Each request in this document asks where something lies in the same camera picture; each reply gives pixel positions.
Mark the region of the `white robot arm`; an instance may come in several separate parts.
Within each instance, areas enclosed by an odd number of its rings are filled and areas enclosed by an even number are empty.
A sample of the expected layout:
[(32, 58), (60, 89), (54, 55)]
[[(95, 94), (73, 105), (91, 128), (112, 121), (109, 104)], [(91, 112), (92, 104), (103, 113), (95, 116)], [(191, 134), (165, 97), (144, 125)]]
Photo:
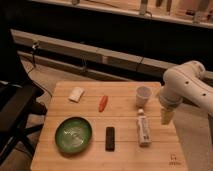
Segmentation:
[(204, 83), (205, 67), (199, 61), (189, 61), (168, 68), (163, 74), (164, 85), (159, 91), (161, 123), (168, 125), (184, 98), (213, 117), (213, 87)]

